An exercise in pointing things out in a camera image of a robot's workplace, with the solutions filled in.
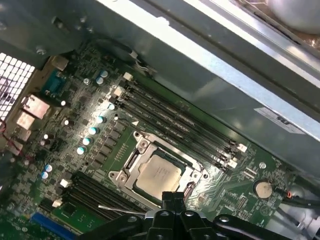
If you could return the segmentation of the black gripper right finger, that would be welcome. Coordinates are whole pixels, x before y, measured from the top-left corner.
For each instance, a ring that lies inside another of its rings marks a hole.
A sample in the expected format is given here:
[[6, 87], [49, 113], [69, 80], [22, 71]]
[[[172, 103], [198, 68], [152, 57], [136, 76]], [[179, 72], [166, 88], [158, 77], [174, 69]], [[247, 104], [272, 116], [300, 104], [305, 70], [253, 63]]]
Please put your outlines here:
[[287, 240], [286, 236], [259, 227], [232, 215], [220, 214], [212, 221], [188, 210], [184, 193], [174, 193], [175, 211], [190, 240]]

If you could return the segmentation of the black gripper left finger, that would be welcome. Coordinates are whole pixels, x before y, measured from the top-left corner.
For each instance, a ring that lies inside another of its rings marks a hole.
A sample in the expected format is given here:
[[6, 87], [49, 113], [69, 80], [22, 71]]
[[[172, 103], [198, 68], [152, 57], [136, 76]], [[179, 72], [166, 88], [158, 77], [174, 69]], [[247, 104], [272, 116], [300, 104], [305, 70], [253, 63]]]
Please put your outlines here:
[[81, 234], [81, 240], [172, 240], [175, 225], [175, 192], [162, 193], [161, 209], [144, 218], [128, 213], [94, 230]]

